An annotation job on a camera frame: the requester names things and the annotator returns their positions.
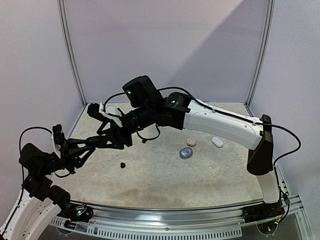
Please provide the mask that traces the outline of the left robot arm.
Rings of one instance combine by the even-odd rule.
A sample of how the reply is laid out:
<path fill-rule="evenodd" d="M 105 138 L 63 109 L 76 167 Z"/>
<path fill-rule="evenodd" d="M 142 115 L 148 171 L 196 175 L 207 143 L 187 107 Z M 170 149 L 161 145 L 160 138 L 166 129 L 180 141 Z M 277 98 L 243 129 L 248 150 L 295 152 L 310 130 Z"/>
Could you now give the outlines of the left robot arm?
<path fill-rule="evenodd" d="M 2 240 L 36 240 L 57 215 L 70 222 L 89 222 L 94 215 L 92 207 L 83 203 L 72 204 L 71 195 L 54 185 L 49 175 L 58 170 L 75 173 L 94 152 L 90 146 L 72 146 L 58 152 L 46 153 L 32 143 L 20 152 L 19 163 L 28 171 L 24 178 L 15 206 L 0 228 Z"/>

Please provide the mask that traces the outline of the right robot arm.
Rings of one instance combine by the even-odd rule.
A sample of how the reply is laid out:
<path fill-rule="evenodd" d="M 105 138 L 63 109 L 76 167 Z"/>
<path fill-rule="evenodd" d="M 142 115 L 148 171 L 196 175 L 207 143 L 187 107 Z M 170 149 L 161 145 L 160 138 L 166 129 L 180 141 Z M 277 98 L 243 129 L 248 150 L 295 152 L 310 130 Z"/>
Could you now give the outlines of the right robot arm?
<path fill-rule="evenodd" d="M 256 176 L 263 201 L 258 213 L 269 218 L 278 210 L 280 191 L 273 170 L 273 135 L 271 118 L 249 117 L 227 111 L 193 97 L 186 90 L 173 92 L 163 97 L 147 75 L 138 76 L 123 87 L 123 93 L 134 108 L 123 114 L 106 102 L 89 106 L 91 116 L 96 116 L 104 125 L 97 131 L 105 136 L 114 148 L 131 146 L 131 135 L 156 124 L 178 130 L 192 130 L 236 142 L 248 149 L 247 171 Z"/>

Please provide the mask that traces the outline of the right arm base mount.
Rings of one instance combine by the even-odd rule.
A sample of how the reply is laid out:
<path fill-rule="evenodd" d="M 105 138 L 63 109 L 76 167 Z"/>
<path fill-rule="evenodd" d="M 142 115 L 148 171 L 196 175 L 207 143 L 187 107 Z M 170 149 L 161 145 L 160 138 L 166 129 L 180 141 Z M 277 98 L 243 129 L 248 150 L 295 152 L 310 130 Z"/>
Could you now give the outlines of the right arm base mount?
<path fill-rule="evenodd" d="M 288 211 L 285 211 L 281 200 L 275 203 L 262 202 L 242 208 L 242 216 L 245 223 L 275 219 L 276 217 L 285 217 L 287 215 Z"/>

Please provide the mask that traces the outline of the pink charging case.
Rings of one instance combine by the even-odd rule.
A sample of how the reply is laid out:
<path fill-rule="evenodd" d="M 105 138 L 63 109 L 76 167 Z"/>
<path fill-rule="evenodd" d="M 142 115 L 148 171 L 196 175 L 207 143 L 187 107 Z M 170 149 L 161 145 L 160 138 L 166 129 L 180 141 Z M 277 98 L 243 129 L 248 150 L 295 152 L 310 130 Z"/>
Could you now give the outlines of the pink charging case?
<path fill-rule="evenodd" d="M 188 138 L 188 139 L 186 140 L 186 144 L 187 144 L 189 147 L 194 147 L 194 146 L 196 146 L 197 141 L 196 141 L 195 139 L 193 139 L 193 138 Z"/>

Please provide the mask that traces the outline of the purple charging case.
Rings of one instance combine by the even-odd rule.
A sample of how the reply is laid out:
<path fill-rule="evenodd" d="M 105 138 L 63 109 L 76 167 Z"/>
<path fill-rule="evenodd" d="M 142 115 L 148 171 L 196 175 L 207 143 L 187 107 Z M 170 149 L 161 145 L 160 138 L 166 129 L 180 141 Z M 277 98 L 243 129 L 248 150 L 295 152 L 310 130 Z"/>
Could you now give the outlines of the purple charging case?
<path fill-rule="evenodd" d="M 193 156 L 193 150 L 190 147 L 185 147 L 179 151 L 179 157 L 181 159 L 188 159 Z"/>

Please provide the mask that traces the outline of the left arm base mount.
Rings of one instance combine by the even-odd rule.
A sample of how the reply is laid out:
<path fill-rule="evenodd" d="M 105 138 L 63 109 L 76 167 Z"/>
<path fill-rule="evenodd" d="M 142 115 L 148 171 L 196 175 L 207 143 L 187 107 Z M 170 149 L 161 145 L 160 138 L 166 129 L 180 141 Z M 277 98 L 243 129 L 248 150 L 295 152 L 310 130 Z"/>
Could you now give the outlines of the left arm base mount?
<path fill-rule="evenodd" d="M 88 223 L 94 215 L 94 210 L 87 203 L 70 202 L 68 209 L 62 210 L 57 214 L 58 217 L 68 219 L 70 222 Z"/>

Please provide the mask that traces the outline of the black charging case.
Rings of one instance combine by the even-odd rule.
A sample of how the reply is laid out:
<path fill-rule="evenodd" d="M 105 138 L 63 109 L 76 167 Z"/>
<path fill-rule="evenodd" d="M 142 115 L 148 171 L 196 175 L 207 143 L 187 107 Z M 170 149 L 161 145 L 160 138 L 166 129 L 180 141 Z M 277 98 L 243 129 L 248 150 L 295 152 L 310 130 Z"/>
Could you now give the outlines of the black charging case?
<path fill-rule="evenodd" d="M 103 136 L 101 136 L 101 135 L 88 137 L 85 140 L 85 146 L 92 147 L 92 148 L 98 148 L 101 146 L 102 138 L 103 138 Z"/>

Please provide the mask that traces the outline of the white charging case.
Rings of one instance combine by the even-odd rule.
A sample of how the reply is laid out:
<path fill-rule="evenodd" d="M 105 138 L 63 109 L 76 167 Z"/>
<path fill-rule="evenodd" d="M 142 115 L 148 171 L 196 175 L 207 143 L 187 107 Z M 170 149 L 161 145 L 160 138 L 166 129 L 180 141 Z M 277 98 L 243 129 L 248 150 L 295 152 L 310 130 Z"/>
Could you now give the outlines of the white charging case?
<path fill-rule="evenodd" d="M 216 137 L 216 136 L 214 136 L 214 137 L 211 139 L 211 142 L 212 142 L 217 148 L 222 148 L 222 147 L 224 146 L 223 141 L 222 141 L 220 138 Z"/>

